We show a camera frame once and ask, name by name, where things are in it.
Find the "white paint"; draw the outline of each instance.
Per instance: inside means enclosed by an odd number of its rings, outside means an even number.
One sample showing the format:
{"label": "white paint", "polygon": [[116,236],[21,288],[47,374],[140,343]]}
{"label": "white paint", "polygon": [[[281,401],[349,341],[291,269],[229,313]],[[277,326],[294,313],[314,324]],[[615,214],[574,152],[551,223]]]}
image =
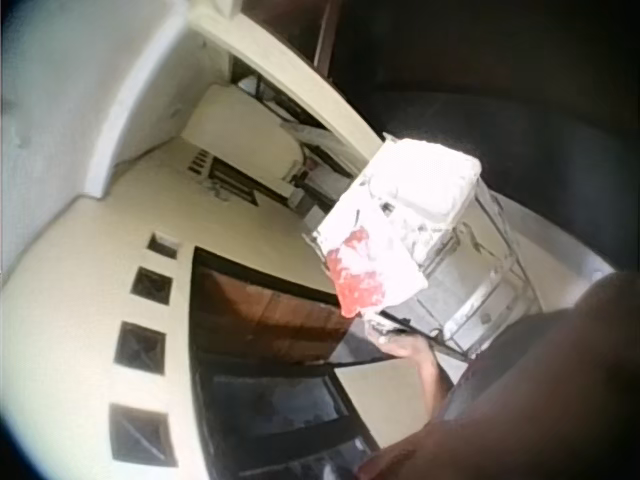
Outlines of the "white paint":
{"label": "white paint", "polygon": [[3,25],[2,268],[84,189],[107,112],[168,14],[158,0],[21,2]]}
{"label": "white paint", "polygon": [[382,141],[346,100],[300,56],[243,14],[224,18],[209,0],[194,0],[193,28],[262,74],[358,153],[361,169]]}
{"label": "white paint", "polygon": [[[330,290],[302,222],[260,196],[221,202],[183,173],[197,148],[171,142],[103,201],[78,199],[33,244],[3,289],[2,413],[46,478],[206,479],[188,356],[196,245],[258,270]],[[176,261],[145,249],[154,232]],[[168,307],[129,294],[139,265],[174,279]],[[167,334],[166,375],[113,364],[120,322]],[[177,468],[111,459],[108,404],[169,414]]]}
{"label": "white paint", "polygon": [[235,86],[209,88],[182,136],[285,196],[293,191],[285,180],[302,164],[300,145],[277,115]]}

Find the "white wall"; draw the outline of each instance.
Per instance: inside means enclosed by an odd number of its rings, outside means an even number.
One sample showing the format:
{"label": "white wall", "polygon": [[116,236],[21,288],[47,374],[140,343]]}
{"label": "white wall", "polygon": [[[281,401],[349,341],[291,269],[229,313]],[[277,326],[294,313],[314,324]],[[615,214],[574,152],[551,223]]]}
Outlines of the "white wall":
{"label": "white wall", "polygon": [[[262,196],[258,208],[214,198],[186,172],[196,152],[182,140],[171,142],[135,165],[105,200],[76,200],[3,289],[3,418],[46,478],[208,478],[188,356],[196,245],[331,289],[295,214]],[[177,260],[145,249],[154,231],[180,242]],[[138,266],[173,278],[169,306],[129,293]],[[164,376],[114,365],[123,320],[167,334]],[[178,467],[112,461],[110,402],[167,412]]]}
{"label": "white wall", "polygon": [[185,31],[132,112],[116,162],[130,160],[179,135],[212,83],[226,83],[229,54]]}
{"label": "white wall", "polygon": [[168,11],[159,0],[36,0],[3,25],[3,271],[83,191],[105,116]]}
{"label": "white wall", "polygon": [[182,136],[288,196],[282,181],[303,160],[280,118],[235,86],[212,86]]}

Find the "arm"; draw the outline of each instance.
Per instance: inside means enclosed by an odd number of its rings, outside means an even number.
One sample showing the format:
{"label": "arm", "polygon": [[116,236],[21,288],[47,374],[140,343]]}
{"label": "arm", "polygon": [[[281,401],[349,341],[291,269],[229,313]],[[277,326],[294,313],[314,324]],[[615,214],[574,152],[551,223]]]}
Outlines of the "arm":
{"label": "arm", "polygon": [[637,442],[639,278],[594,285],[464,417],[427,425],[394,478],[615,478]]}
{"label": "arm", "polygon": [[438,365],[427,340],[416,334],[380,335],[366,326],[366,334],[383,352],[411,360],[418,370],[429,418],[437,413],[451,389],[451,381]]}

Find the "person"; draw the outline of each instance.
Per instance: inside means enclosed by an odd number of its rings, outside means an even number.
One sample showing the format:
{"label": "person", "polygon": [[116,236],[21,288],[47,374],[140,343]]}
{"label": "person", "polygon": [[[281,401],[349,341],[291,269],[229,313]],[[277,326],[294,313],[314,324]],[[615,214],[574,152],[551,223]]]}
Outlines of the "person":
{"label": "person", "polygon": [[368,335],[415,362],[431,420],[360,480],[640,478],[639,275],[514,323],[450,391],[422,337]]}

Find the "white beam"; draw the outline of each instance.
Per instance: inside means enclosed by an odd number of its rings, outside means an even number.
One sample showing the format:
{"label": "white beam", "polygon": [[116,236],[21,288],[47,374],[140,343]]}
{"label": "white beam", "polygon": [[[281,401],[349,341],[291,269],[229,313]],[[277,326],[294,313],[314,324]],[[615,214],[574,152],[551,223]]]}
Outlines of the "white beam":
{"label": "white beam", "polygon": [[357,171],[382,146],[382,140],[342,96],[297,53],[243,14],[224,18],[209,0],[194,2],[192,27],[219,43],[315,116],[357,152]]}
{"label": "white beam", "polygon": [[242,0],[208,0],[220,15],[233,18],[242,9]]}

